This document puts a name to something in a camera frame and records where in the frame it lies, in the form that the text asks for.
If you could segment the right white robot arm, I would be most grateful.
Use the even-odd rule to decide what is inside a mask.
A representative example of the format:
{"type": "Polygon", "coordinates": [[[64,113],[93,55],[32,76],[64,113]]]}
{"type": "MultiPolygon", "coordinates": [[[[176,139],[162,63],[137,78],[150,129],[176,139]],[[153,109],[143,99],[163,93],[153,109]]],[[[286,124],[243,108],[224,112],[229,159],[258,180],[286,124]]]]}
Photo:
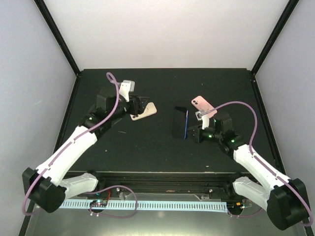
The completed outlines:
{"type": "Polygon", "coordinates": [[[224,185],[229,198],[244,196],[264,210],[270,221],[280,230],[285,230],[308,219],[314,221],[306,187],[296,178],[276,170],[254,148],[235,134],[232,119],[228,113],[216,113],[209,118],[204,111],[197,111],[196,117],[202,123],[188,128],[196,143],[216,142],[223,153],[243,166],[256,179],[236,176],[224,185]]]}

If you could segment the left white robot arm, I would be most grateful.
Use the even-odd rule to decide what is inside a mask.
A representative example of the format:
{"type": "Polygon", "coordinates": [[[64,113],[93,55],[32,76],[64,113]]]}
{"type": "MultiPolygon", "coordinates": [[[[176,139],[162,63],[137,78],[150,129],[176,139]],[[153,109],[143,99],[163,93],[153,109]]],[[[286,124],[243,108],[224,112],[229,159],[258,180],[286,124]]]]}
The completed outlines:
{"type": "Polygon", "coordinates": [[[126,83],[116,87],[113,96],[100,92],[96,103],[65,143],[35,169],[24,170],[24,200],[31,200],[47,213],[52,213],[74,196],[101,196],[107,188],[104,177],[96,171],[68,179],[65,175],[81,155],[112,127],[114,121],[126,115],[140,117],[147,111],[149,103],[149,97],[130,94],[126,83]]]}

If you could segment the blue phone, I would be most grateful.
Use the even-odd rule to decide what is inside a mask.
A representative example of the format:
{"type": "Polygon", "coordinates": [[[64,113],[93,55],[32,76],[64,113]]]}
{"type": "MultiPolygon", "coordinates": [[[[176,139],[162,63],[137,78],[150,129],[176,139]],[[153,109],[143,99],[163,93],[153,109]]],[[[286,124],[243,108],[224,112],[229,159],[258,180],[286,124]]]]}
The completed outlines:
{"type": "Polygon", "coordinates": [[[189,111],[188,111],[188,109],[186,109],[186,111],[185,111],[184,140],[187,138],[188,120],[189,120],[189,111]]]}

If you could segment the pink cased phone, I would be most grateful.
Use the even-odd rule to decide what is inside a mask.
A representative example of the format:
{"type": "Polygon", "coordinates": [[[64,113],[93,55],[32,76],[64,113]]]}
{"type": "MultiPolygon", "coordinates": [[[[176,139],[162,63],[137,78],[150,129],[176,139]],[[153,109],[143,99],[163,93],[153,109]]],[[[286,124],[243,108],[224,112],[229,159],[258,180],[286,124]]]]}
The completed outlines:
{"type": "Polygon", "coordinates": [[[201,120],[201,115],[198,112],[201,112],[201,114],[207,112],[206,115],[208,118],[212,118],[217,113],[217,110],[215,110],[214,107],[200,95],[193,98],[191,104],[198,110],[196,112],[196,117],[198,120],[201,120]]]}

